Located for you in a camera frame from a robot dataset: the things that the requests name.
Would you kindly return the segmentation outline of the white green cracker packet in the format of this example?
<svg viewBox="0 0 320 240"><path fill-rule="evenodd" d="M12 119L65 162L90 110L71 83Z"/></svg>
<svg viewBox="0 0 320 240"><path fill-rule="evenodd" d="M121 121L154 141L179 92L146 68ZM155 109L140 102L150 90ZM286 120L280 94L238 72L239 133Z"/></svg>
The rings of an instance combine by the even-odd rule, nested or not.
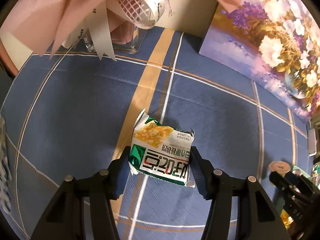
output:
<svg viewBox="0 0 320 240"><path fill-rule="evenodd" d="M133 128L129 153L131 173L194 188L189 168L193 140L193 130L186 132L164 126L142 110Z"/></svg>

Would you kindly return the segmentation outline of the yellow chips bag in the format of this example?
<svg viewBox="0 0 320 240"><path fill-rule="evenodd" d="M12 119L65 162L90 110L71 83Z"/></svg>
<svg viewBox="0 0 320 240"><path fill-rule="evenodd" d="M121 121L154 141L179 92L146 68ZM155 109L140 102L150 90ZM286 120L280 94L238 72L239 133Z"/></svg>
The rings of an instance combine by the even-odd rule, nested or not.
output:
<svg viewBox="0 0 320 240"><path fill-rule="evenodd" d="M293 223L292 217L284 209L282 209L280 213L280 218L284 223L286 229L288 229L290 225Z"/></svg>

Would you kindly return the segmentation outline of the teal rimmed white tray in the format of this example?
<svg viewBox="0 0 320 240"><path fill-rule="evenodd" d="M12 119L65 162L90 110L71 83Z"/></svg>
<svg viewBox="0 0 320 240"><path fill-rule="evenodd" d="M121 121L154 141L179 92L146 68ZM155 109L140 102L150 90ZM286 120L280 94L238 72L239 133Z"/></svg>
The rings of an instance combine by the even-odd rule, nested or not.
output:
<svg viewBox="0 0 320 240"><path fill-rule="evenodd" d="M291 172L298 176L304 176L305 178L310 178L309 174L307 174L303 169L301 169L296 165L291 166Z"/></svg>

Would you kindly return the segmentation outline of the yellow jelly cup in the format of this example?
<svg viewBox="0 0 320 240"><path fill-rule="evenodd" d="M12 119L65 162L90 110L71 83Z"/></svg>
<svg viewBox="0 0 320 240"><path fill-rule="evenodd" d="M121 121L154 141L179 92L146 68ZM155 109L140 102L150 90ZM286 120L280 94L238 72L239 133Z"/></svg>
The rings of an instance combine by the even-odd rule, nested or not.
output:
<svg viewBox="0 0 320 240"><path fill-rule="evenodd" d="M268 168L271 172L277 172L283 177L291 171L290 164L284 161L273 161L269 164Z"/></svg>

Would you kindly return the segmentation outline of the white rectangular device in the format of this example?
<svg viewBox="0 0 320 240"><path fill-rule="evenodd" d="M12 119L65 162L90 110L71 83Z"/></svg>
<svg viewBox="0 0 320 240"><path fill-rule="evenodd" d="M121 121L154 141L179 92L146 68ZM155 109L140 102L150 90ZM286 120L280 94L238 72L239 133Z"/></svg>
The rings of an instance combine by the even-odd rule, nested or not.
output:
<svg viewBox="0 0 320 240"><path fill-rule="evenodd" d="M314 156L317 153L316 130L314 128L308 131L308 154Z"/></svg>

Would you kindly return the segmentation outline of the blue white tissue pack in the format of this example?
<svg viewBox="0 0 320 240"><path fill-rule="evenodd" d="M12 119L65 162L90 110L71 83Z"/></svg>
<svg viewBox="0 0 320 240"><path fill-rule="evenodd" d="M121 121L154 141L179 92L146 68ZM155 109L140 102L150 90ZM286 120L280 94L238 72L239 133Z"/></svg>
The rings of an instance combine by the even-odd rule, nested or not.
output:
<svg viewBox="0 0 320 240"><path fill-rule="evenodd" d="M11 213L11 198L8 182L11 180L11 172L8 165L5 121L1 116L0 121L0 174L1 174L1 208L7 214Z"/></svg>

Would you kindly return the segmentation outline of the blue plaid tablecloth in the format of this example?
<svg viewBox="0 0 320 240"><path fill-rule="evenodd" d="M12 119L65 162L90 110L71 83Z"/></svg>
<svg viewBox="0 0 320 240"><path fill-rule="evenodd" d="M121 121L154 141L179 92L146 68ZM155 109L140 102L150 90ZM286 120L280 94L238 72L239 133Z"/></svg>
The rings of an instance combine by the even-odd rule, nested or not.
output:
<svg viewBox="0 0 320 240"><path fill-rule="evenodd" d="M5 219L31 239L65 176L107 169L126 146L134 172L113 202L121 239L200 239L210 202L187 167L190 147L231 177L253 176L271 199L269 164L306 172L309 125L256 82L201 56L201 40L149 31L137 54L100 59L83 42L31 54L15 78L1 73L10 174Z"/></svg>

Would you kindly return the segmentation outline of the floral oil painting canvas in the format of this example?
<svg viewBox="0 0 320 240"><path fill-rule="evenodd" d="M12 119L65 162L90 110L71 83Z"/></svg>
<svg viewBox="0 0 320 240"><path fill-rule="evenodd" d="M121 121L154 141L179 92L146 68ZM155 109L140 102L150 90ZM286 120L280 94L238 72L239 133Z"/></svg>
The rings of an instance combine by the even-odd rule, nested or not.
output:
<svg viewBox="0 0 320 240"><path fill-rule="evenodd" d="M217 0L199 53L309 120L319 112L319 15L310 0Z"/></svg>

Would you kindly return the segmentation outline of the pink wrapped flower bouquet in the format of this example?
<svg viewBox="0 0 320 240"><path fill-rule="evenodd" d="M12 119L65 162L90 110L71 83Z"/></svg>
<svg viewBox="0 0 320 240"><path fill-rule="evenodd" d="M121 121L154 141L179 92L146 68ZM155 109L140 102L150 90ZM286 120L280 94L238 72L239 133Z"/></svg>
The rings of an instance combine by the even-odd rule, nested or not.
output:
<svg viewBox="0 0 320 240"><path fill-rule="evenodd" d="M241 0L144 0L152 12L173 13L173 19L157 18L163 27L178 27L203 35L216 3L236 9ZM98 46L111 53L111 33L127 17L116 0L8 0L2 8L1 36L11 34L31 51L43 55L56 52L80 24L89 22L100 34Z"/></svg>

